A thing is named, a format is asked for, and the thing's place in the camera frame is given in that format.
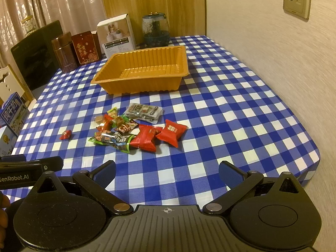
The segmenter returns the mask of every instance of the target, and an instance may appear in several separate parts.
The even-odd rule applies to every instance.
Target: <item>screw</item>
[[[208,203],[206,208],[211,212],[215,212],[220,211],[222,209],[222,206],[219,203]]]
[[[130,206],[127,203],[117,203],[113,208],[117,211],[123,212],[129,210]]]

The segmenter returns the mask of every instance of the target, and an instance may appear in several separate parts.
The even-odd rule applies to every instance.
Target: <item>glass jar lid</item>
[[[166,18],[166,14],[159,13],[159,12],[151,12],[150,14],[147,14],[147,15],[145,15],[142,18],[143,19],[152,19],[152,18],[157,18],[157,17],[164,17],[164,18]]]
[[[32,16],[32,15],[29,15],[29,16],[27,16],[26,18],[24,18],[24,19],[21,21],[21,23],[23,24],[24,22],[29,21],[31,18],[33,18],[33,16]]]

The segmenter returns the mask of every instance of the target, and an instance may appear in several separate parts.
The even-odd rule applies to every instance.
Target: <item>wooden panel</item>
[[[171,36],[205,35],[205,0],[103,0],[107,16],[128,13],[137,43],[143,42],[142,16],[167,15]]]

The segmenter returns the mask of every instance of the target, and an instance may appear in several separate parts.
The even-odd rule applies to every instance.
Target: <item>curtain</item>
[[[29,15],[38,27],[59,20],[72,35],[94,31],[106,19],[102,0],[0,0],[0,66],[10,64],[25,86],[10,49],[25,37],[21,20]]]

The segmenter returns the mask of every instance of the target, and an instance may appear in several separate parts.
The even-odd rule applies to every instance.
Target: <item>white chair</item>
[[[23,97],[25,105],[31,110],[34,99],[25,92],[13,69],[10,65],[7,65],[5,68],[0,69],[0,98],[5,102],[9,96],[15,92],[17,92],[20,97]]]

